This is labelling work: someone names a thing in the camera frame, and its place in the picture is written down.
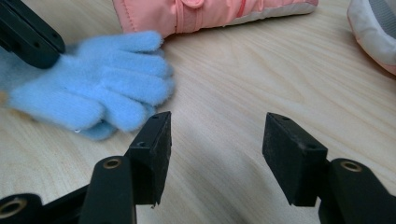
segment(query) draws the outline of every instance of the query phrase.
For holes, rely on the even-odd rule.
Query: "pink glove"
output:
[[[163,37],[269,17],[306,14],[318,0],[113,0],[125,33],[155,30]]]

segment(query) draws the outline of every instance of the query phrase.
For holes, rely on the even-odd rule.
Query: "fuzzy glove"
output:
[[[46,70],[0,49],[0,91],[8,107],[91,139],[130,132],[173,91],[162,42],[155,32],[94,37]]]

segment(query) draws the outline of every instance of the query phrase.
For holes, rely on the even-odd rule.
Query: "black plastic part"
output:
[[[152,116],[129,146],[136,204],[161,202],[171,156],[171,113]]]
[[[327,151],[293,120],[267,114],[262,154],[290,204],[315,206]]]
[[[53,66],[65,50],[61,36],[21,0],[0,0],[0,46],[37,68]]]
[[[136,216],[132,189],[127,158],[116,156],[97,162],[78,223],[133,223]]]
[[[0,201],[1,224],[33,224],[42,211],[40,197],[35,194],[16,194]]]
[[[346,223],[396,223],[394,197],[365,165],[333,160],[329,183]]]
[[[326,177],[328,176],[328,168],[330,163],[326,165]],[[334,197],[329,180],[325,178],[320,189],[319,198],[321,200],[318,210],[319,220],[321,224],[344,224],[343,214],[341,213],[338,202]]]
[[[123,223],[123,221],[126,223],[127,220],[136,223],[134,209],[136,204],[160,203],[171,146],[171,113],[154,115],[143,126],[125,156],[114,157],[120,158],[122,164],[129,163],[128,167],[122,166],[116,174],[107,175],[100,167],[100,162],[103,164],[103,161],[100,161],[92,174],[92,186],[91,184],[84,186],[44,206],[40,198],[33,194],[8,196],[0,201],[0,224],[77,224],[81,217],[86,216],[99,216],[101,220],[107,220],[107,222],[93,222],[93,219],[87,218],[82,219],[80,223],[104,224]],[[8,202],[16,197],[26,199],[27,205],[23,207],[23,210],[7,216],[12,209],[15,209],[15,205],[9,206]],[[113,216],[115,218],[119,216],[117,213],[121,207],[125,209],[124,211],[126,207],[129,207],[127,212],[122,213],[126,217],[111,219],[111,221],[110,218]]]
[[[88,185],[44,205],[40,223],[75,224],[78,223]]]

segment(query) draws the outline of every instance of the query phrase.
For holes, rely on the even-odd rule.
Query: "wood grain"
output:
[[[110,0],[24,2],[66,43],[121,32]],[[359,48],[347,4],[165,39],[177,87],[159,111],[172,111],[173,152],[162,203],[138,206],[139,223],[319,223],[317,208],[288,205],[262,157],[267,112],[294,119],[329,160],[364,163],[396,195],[396,78]],[[137,133],[92,142],[0,113],[0,197],[48,203],[89,183]]]

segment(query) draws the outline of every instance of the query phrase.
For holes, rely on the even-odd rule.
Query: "glove finger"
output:
[[[168,77],[172,67],[163,57],[150,54],[137,54],[119,51],[108,58],[108,66],[127,69],[156,77]]]
[[[90,129],[77,132],[78,134],[87,137],[94,141],[105,140],[110,137],[117,129],[111,124],[101,121]]]
[[[107,89],[149,105],[158,105],[166,100],[174,89],[172,78],[137,75],[127,70],[113,69],[103,77]]]
[[[68,92],[29,87],[12,91],[7,105],[38,120],[73,131],[90,128],[101,120],[105,112],[97,102]]]
[[[142,104],[145,108],[146,111],[148,113],[148,118],[155,115],[155,107],[152,105],[148,105],[148,104]]]
[[[106,109],[105,120],[124,132],[139,128],[147,119],[147,112],[142,104],[113,91],[95,88],[82,90],[79,94],[102,104]]]
[[[152,52],[148,52],[148,54],[149,54],[149,55],[157,55],[157,56],[160,56],[160,57],[162,57],[162,58],[165,57],[165,52],[163,52],[162,49],[156,49],[156,50],[154,50],[154,51],[152,51]]]
[[[116,35],[119,49],[133,52],[150,52],[158,49],[163,43],[163,38],[155,31],[145,31]]]

